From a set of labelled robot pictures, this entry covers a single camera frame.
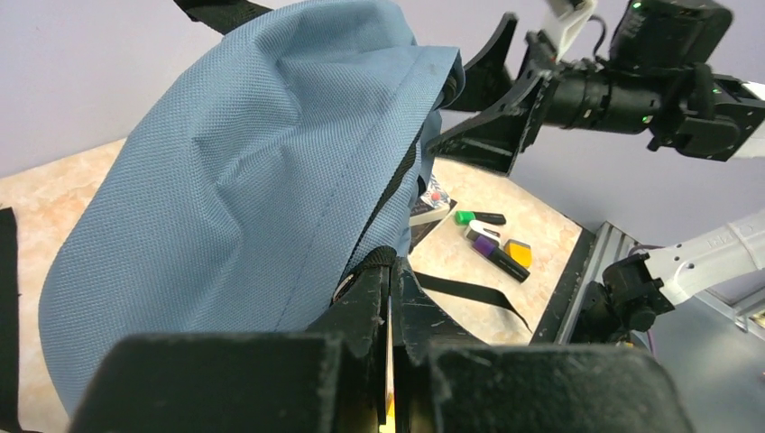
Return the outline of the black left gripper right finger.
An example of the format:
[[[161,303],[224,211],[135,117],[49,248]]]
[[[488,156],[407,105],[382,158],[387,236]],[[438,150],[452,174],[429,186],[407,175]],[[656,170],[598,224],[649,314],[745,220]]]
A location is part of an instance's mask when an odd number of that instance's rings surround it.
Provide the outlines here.
[[[391,280],[395,428],[400,432],[690,432],[668,373],[611,345],[487,345],[420,287]]]

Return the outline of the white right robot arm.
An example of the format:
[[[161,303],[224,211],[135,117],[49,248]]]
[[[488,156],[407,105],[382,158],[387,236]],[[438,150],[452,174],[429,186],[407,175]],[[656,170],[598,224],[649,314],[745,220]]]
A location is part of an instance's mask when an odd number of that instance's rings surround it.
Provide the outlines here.
[[[516,77],[504,62],[517,19],[503,16],[465,66],[465,87],[450,109],[469,118],[428,143],[439,157],[507,174],[539,129],[552,125],[615,134],[652,133],[662,147],[707,161],[764,154],[764,87],[718,75],[708,58],[732,24],[714,1],[630,1],[607,58],[567,62],[593,1],[552,1],[542,28],[526,37]],[[573,300],[563,343],[614,343],[698,292],[764,267],[764,215],[755,213],[604,269]]]

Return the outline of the blue student backpack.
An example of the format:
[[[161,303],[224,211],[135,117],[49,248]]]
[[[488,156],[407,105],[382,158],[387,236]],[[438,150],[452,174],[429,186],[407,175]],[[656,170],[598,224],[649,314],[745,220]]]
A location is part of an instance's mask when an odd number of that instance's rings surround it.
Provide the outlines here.
[[[464,87],[460,50],[419,44],[390,1],[180,6],[222,41],[127,137],[41,290],[70,431],[130,336],[302,332],[387,266],[388,337],[425,145]]]

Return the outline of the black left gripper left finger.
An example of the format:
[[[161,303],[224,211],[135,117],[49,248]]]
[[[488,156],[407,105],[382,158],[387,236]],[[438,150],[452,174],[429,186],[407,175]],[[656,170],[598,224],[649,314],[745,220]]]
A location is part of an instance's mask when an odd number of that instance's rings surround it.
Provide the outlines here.
[[[302,332],[144,334],[106,356],[74,432],[375,432],[385,419],[387,266]]]

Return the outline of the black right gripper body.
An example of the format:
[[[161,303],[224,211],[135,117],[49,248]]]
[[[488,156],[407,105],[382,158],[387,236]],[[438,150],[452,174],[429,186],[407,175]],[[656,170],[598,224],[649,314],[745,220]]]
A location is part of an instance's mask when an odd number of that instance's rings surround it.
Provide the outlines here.
[[[534,142],[559,84],[558,65],[546,37],[528,32],[521,69],[511,76],[505,61],[517,23],[516,14],[503,14],[488,42],[465,64],[464,87],[447,109],[473,116],[428,141],[429,155],[507,176]]]

